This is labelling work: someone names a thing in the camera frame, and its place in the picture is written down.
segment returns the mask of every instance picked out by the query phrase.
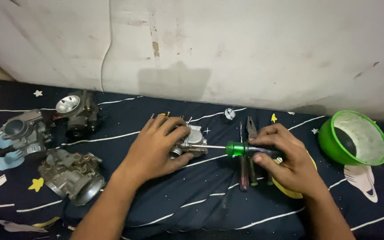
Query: white wall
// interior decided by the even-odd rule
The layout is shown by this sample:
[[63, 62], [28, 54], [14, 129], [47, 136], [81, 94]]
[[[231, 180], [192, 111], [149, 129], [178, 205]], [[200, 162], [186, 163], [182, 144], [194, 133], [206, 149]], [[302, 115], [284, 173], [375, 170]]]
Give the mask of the white wall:
[[[105, 91], [384, 120], [384, 1], [112, 0], [111, 13]], [[0, 66], [19, 81], [99, 90], [109, 42], [107, 1], [0, 0]]]

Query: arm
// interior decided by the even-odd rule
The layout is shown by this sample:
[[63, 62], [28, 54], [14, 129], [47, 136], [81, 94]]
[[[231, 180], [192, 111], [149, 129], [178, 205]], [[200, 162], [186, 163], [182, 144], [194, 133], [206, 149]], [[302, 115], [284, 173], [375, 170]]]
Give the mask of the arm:
[[188, 134], [190, 129], [182, 118], [158, 115], [150, 119], [70, 239], [120, 239], [137, 189], [147, 180], [174, 172], [192, 159], [191, 153], [175, 159], [168, 155], [174, 144]]
[[355, 239], [301, 141], [277, 123], [262, 128], [250, 144], [273, 145], [285, 153], [280, 164], [264, 153], [255, 154], [253, 161], [283, 187], [303, 194], [316, 239]]

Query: hand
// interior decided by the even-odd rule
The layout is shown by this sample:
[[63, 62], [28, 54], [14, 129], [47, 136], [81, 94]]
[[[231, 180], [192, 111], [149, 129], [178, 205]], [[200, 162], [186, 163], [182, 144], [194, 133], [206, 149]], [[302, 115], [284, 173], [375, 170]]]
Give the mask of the hand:
[[256, 153], [253, 161], [270, 172], [286, 189], [309, 197], [317, 197], [322, 190], [327, 191], [305, 145], [283, 125], [276, 123], [260, 129], [259, 135], [251, 139], [250, 144], [275, 146], [285, 153], [280, 164], [264, 153]]
[[172, 147], [189, 134], [190, 129], [180, 117], [158, 115], [155, 119], [151, 118], [118, 168], [139, 186], [149, 179], [172, 173], [186, 165], [194, 156], [192, 153], [185, 153], [171, 159], [168, 155]]

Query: yellow star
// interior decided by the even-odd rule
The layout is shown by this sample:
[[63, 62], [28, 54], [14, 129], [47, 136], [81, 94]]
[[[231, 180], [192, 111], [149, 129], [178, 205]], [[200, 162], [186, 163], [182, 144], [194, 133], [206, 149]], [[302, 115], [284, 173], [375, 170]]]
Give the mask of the yellow star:
[[44, 185], [44, 178], [32, 179], [32, 185], [28, 189], [35, 189], [35, 192], [38, 192], [42, 185]]
[[275, 114], [272, 114], [272, 119], [271, 121], [273, 121], [275, 123], [275, 120], [278, 120], [278, 118], [275, 117]]

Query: carburetor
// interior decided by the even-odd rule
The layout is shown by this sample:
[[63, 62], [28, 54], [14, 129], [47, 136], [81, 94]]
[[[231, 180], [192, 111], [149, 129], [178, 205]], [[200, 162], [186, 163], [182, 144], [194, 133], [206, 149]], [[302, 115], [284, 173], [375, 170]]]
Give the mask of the carburetor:
[[45, 143], [51, 141], [51, 135], [47, 133], [43, 120], [39, 109], [33, 109], [8, 119], [1, 128], [5, 134], [2, 139], [11, 139], [13, 144], [0, 148], [0, 157], [5, 157], [9, 152], [22, 150], [27, 161], [44, 158], [46, 156]]
[[38, 172], [44, 183], [61, 198], [69, 195], [72, 204], [84, 205], [105, 185], [104, 177], [99, 173], [102, 160], [93, 154], [71, 154], [61, 149], [48, 152]]
[[93, 93], [78, 90], [61, 99], [56, 105], [58, 116], [67, 117], [68, 138], [82, 138], [94, 131], [98, 124], [99, 106], [94, 102]]
[[178, 142], [170, 151], [170, 157], [176, 158], [184, 152], [191, 152], [194, 157], [199, 157], [203, 153], [208, 153], [207, 148], [192, 147], [191, 144], [207, 145], [207, 139], [201, 133], [201, 126], [186, 124], [191, 129], [191, 133], [181, 142]]

